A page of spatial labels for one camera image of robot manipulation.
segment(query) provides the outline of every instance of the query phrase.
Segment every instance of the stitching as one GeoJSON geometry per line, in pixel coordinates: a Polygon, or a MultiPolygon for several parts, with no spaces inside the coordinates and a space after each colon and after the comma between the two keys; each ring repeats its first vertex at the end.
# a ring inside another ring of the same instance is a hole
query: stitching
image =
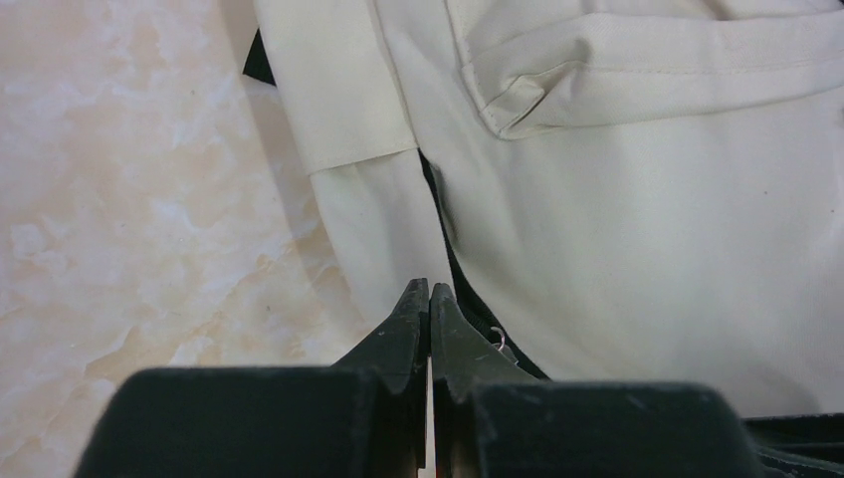
{"type": "Polygon", "coordinates": [[[373,159],[375,157],[384,156],[387,154],[392,154],[394,152],[401,152],[407,149],[411,149],[416,147],[416,140],[414,138],[410,139],[402,139],[398,142],[388,144],[382,147],[374,147],[372,149],[364,149],[360,151],[353,151],[352,153],[347,153],[340,156],[331,156],[326,159],[315,159],[314,161],[303,161],[306,165],[308,164],[318,164],[316,168],[313,170],[310,167],[306,167],[308,174],[314,174],[315,172],[324,171],[326,169],[332,169],[335,167],[346,166],[349,164],[355,164],[357,162],[363,162],[369,159],[373,159]],[[364,159],[357,159],[353,161],[348,161],[350,157],[354,156],[364,156],[364,159]]]}
{"type": "MultiPolygon", "coordinates": [[[[376,36],[378,37],[378,43],[382,45],[386,49],[387,57],[388,57],[388,65],[387,69],[390,73],[390,80],[392,81],[393,85],[396,89],[396,94],[398,96],[398,102],[401,104],[401,113],[402,117],[404,118],[405,123],[407,124],[407,128],[410,130],[410,142],[412,143],[411,147],[418,147],[418,142],[416,140],[416,131],[413,130],[413,121],[410,119],[410,112],[408,111],[407,107],[407,96],[404,94],[404,88],[401,84],[401,79],[398,75],[398,69],[396,68],[395,61],[393,60],[393,50],[390,45],[387,43],[386,39],[386,32],[384,30],[384,24],[381,21],[381,12],[378,10],[378,6],[375,3],[372,3],[372,8],[374,9],[375,18],[378,21],[378,31],[376,36]]],[[[399,144],[394,144],[390,146],[391,148],[400,147],[402,144],[400,141],[399,144]]]]}
{"type": "Polygon", "coordinates": [[[816,64],[816,63],[828,63],[828,62],[834,61],[834,60],[840,58],[842,55],[844,55],[844,49],[840,49],[840,50],[836,50],[835,52],[833,52],[829,55],[826,55],[826,56],[812,57],[812,58],[799,60],[799,61],[795,61],[795,62],[790,62],[790,63],[784,63],[784,64],[778,64],[778,65],[765,65],[765,66],[758,66],[758,67],[751,67],[751,68],[720,69],[720,70],[718,70],[718,69],[709,69],[709,70],[706,70],[706,69],[703,69],[703,70],[681,70],[681,69],[678,69],[678,70],[670,70],[670,69],[659,69],[659,68],[657,68],[657,69],[625,69],[625,68],[613,68],[613,67],[596,67],[596,66],[590,66],[590,65],[583,63],[583,62],[580,62],[580,61],[566,61],[566,62],[562,62],[558,65],[555,65],[555,66],[545,70],[544,72],[540,72],[540,73],[537,73],[537,74],[523,74],[523,75],[517,76],[498,95],[496,95],[493,99],[487,101],[486,98],[485,98],[484,89],[481,88],[481,82],[478,78],[478,72],[477,72],[477,69],[475,67],[475,65],[477,63],[476,62],[477,59],[474,58],[474,55],[472,54],[472,48],[469,45],[469,42],[466,40],[466,23],[464,21],[464,15],[462,15],[462,12],[459,11],[460,10],[459,5],[455,4],[455,2],[453,2],[453,1],[449,2],[448,0],[444,0],[444,3],[446,4],[446,11],[449,13],[449,16],[453,20],[456,20],[456,23],[460,26],[460,29],[461,29],[460,32],[454,32],[455,33],[454,37],[455,37],[456,43],[459,46],[458,50],[460,50],[461,48],[463,50],[465,50],[466,57],[468,57],[467,59],[461,59],[461,62],[465,63],[465,67],[468,67],[469,76],[471,77],[471,84],[472,84],[472,86],[474,87],[474,90],[475,90],[473,92],[472,96],[476,97],[475,98],[476,102],[480,103],[480,105],[483,105],[483,107],[480,108],[480,113],[482,114],[483,118],[485,118],[489,123],[492,124],[492,126],[494,126],[494,131],[499,136],[503,135],[504,129],[508,126],[512,126],[514,121],[511,121],[511,123],[509,123],[506,126],[501,126],[499,124],[498,119],[490,111],[490,109],[489,109],[490,104],[493,103],[498,98],[505,95],[510,90],[510,88],[513,87],[513,84],[518,79],[521,79],[521,78],[524,78],[524,77],[533,77],[533,76],[538,77],[538,76],[546,75],[548,73],[553,72],[554,70],[560,69],[561,67],[564,67],[566,65],[570,65],[572,63],[580,64],[582,66],[581,68],[583,70],[594,71],[594,72],[604,72],[604,73],[618,73],[618,74],[628,73],[628,74],[634,74],[634,75],[635,74],[638,74],[638,75],[655,74],[655,75],[674,75],[674,76],[684,76],[684,75],[712,75],[712,76],[713,75],[725,75],[726,76],[726,75],[741,75],[741,74],[747,74],[747,73],[775,72],[775,71],[782,71],[782,70],[788,70],[788,69],[793,69],[793,68],[800,68],[800,67],[804,67],[804,66],[808,66],[808,65],[816,64]]]}
{"type": "MultiPolygon", "coordinates": [[[[841,16],[842,18],[844,18],[844,11],[827,12],[827,13],[825,13],[824,15],[825,15],[825,16],[826,16],[826,15],[828,15],[828,16],[841,16]]],[[[484,54],[486,54],[487,52],[491,52],[491,51],[494,51],[494,50],[500,49],[500,48],[504,47],[504,46],[505,46],[505,45],[507,45],[507,44],[511,44],[511,43],[512,43],[514,40],[516,40],[516,39],[520,39],[520,38],[525,38],[525,37],[528,37],[528,36],[530,36],[530,35],[532,35],[532,34],[534,34],[534,33],[538,32],[538,31],[544,31],[544,30],[546,30],[546,29],[554,28],[554,27],[558,26],[558,25],[559,25],[559,24],[561,24],[561,23],[577,23],[577,22],[579,22],[580,20],[583,20],[583,19],[586,19],[586,18],[590,18],[590,17],[591,17],[591,18],[598,18],[598,19],[601,19],[601,18],[610,18],[610,19],[612,19],[612,18],[623,18],[623,19],[635,18],[635,17],[630,17],[630,16],[628,16],[628,15],[618,15],[618,14],[607,13],[607,12],[592,12],[592,13],[586,13],[586,14],[581,15],[581,16],[579,16],[579,17],[576,17],[576,18],[574,18],[574,19],[570,19],[570,20],[560,20],[560,21],[556,21],[556,22],[551,22],[551,23],[549,23],[549,24],[547,24],[547,25],[543,25],[543,26],[539,26],[539,27],[535,27],[535,28],[530,28],[530,29],[528,29],[528,30],[526,30],[526,31],[520,32],[519,34],[517,34],[516,36],[514,36],[514,37],[512,37],[512,38],[509,38],[509,39],[506,39],[506,40],[504,40],[504,41],[501,41],[501,42],[497,43],[496,45],[494,45],[494,46],[492,46],[492,47],[490,47],[490,48],[488,48],[488,49],[484,50],[483,52],[481,52],[481,53],[480,53],[480,55],[484,55],[484,54]]],[[[745,20],[730,20],[730,21],[728,21],[728,22],[743,22],[743,21],[745,21],[745,20]]],[[[725,22],[718,22],[718,21],[708,21],[708,22],[709,22],[709,23],[725,23],[725,22]]],[[[470,51],[470,49],[469,49],[469,45],[468,45],[468,42],[466,41],[466,39],[465,39],[465,38],[462,38],[462,37],[461,37],[461,38],[459,38],[458,40],[460,40],[460,41],[461,41],[461,43],[466,43],[466,44],[467,44],[467,45],[466,45],[467,52],[468,52],[468,51],[470,51]]],[[[838,54],[838,53],[840,53],[840,52],[842,52],[842,51],[844,51],[844,50],[836,50],[836,51],[833,53],[833,55],[834,55],[834,54],[838,54]]],[[[820,58],[826,58],[826,57],[810,57],[810,58],[808,58],[808,59],[799,60],[798,62],[803,62],[803,61],[815,61],[815,60],[820,59],[820,58]]],[[[477,59],[473,57],[471,60],[469,60],[469,62],[474,62],[475,60],[477,60],[477,59]]]]}

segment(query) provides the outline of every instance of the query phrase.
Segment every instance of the beige marble table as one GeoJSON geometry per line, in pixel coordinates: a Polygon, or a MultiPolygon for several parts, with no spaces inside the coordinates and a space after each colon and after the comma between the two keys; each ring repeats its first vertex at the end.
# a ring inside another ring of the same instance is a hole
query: beige marble table
{"type": "Polygon", "coordinates": [[[251,2],[0,0],[0,476],[154,365],[328,363],[351,303],[251,2]]]}

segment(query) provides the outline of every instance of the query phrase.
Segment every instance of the pocket flap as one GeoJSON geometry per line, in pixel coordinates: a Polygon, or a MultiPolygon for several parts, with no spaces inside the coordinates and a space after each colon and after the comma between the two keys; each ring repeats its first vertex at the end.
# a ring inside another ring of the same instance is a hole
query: pocket flap
{"type": "Polygon", "coordinates": [[[732,21],[591,13],[479,53],[463,31],[455,28],[464,80],[502,139],[719,113],[844,86],[844,10],[732,21]]]}

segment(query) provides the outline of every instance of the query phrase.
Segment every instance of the black lining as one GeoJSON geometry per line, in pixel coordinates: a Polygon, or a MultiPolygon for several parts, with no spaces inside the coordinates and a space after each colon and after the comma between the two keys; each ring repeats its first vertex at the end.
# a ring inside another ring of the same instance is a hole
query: black lining
{"type": "Polygon", "coordinates": [[[528,356],[526,356],[525,353],[522,352],[522,350],[519,349],[519,347],[513,342],[513,339],[507,334],[507,331],[502,326],[501,322],[499,322],[498,318],[495,314],[493,314],[490,308],[487,307],[487,304],[484,303],[475,290],[472,289],[472,286],[469,285],[469,281],[466,279],[466,276],[463,275],[463,270],[457,262],[454,250],[449,242],[448,234],[446,233],[445,222],[443,221],[443,213],[440,206],[440,196],[437,193],[437,181],[434,177],[434,169],[421,150],[419,151],[419,158],[422,161],[422,172],[425,175],[425,180],[428,182],[428,187],[431,189],[434,204],[437,206],[437,214],[440,216],[440,228],[442,229],[443,239],[446,243],[449,266],[451,267],[451,275],[454,280],[454,294],[457,297],[457,304],[460,307],[460,312],[462,312],[466,320],[472,324],[472,327],[480,332],[482,336],[486,337],[491,343],[496,343],[500,340],[498,333],[493,331],[492,327],[498,327],[504,331],[505,337],[507,338],[507,345],[510,346],[513,350],[513,354],[519,360],[519,366],[536,378],[548,379],[548,375],[545,374],[545,372],[542,371],[535,363],[533,363],[533,360],[528,358],[528,356]]]}
{"type": "Polygon", "coordinates": [[[270,61],[267,59],[267,52],[264,50],[261,30],[255,32],[255,39],[252,41],[252,47],[249,48],[249,55],[246,57],[246,64],[243,66],[243,74],[259,82],[276,85],[273,70],[270,68],[270,61]]]}

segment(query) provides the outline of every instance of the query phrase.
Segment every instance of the black plastic part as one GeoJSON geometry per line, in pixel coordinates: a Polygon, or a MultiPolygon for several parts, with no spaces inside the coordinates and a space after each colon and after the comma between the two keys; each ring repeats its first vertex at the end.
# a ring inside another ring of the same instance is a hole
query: black plastic part
{"type": "Polygon", "coordinates": [[[844,476],[844,414],[755,418],[745,425],[765,466],[804,478],[844,476]]]}
{"type": "Polygon", "coordinates": [[[448,286],[429,303],[424,280],[330,367],[137,373],[76,476],[416,476],[429,355],[441,478],[844,476],[844,415],[745,425],[699,385],[539,380],[466,321],[448,286]]]}
{"type": "Polygon", "coordinates": [[[439,284],[431,336],[439,476],[764,476],[713,390],[537,380],[485,341],[439,284]]]}
{"type": "Polygon", "coordinates": [[[77,477],[411,477],[424,466],[427,283],[332,367],[163,368],[111,400],[77,477]]]}
{"type": "Polygon", "coordinates": [[[425,181],[428,183],[428,188],[431,190],[431,195],[434,199],[434,205],[437,208],[437,214],[440,217],[440,229],[443,233],[443,240],[446,245],[446,253],[448,254],[449,267],[451,268],[452,281],[454,282],[454,293],[456,295],[457,304],[460,307],[460,312],[469,324],[472,325],[487,341],[494,342],[499,339],[499,335],[493,332],[492,327],[498,327],[504,332],[507,344],[513,351],[513,355],[519,363],[519,367],[530,373],[531,375],[548,379],[548,375],[538,367],[533,360],[531,360],[514,342],[513,338],[507,334],[507,329],[501,324],[498,318],[493,314],[487,304],[481,299],[466,276],[463,274],[463,269],[457,261],[457,256],[454,254],[454,249],[451,247],[448,231],[446,230],[446,217],[443,212],[440,191],[437,188],[437,179],[435,177],[434,167],[431,162],[425,157],[422,151],[419,151],[419,158],[422,161],[422,173],[425,176],[425,181]]]}

